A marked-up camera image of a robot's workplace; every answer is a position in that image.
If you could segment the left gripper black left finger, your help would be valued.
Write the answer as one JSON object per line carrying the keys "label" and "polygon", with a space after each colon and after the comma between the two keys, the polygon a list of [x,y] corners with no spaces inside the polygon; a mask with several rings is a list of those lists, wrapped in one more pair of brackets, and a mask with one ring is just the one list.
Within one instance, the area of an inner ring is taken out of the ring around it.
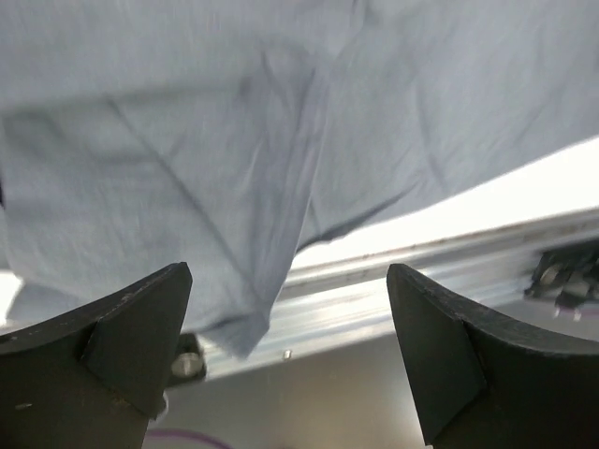
{"label": "left gripper black left finger", "polygon": [[140,448],[163,392],[192,276],[171,264],[1,338],[4,448]]}

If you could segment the grey long sleeve shirt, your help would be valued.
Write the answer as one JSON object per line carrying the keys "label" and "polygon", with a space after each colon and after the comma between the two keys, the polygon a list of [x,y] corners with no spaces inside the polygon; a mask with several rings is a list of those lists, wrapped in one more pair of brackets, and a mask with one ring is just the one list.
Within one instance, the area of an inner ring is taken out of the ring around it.
{"label": "grey long sleeve shirt", "polygon": [[249,355],[298,250],[597,132],[594,1],[5,1],[8,316],[185,262]]}

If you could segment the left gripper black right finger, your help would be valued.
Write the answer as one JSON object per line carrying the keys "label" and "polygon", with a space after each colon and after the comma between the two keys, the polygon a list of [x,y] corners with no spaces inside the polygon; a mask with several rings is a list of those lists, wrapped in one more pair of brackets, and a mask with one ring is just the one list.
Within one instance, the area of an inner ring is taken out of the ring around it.
{"label": "left gripper black right finger", "polygon": [[598,345],[462,297],[403,264],[393,324],[424,442],[435,448],[594,448]]}

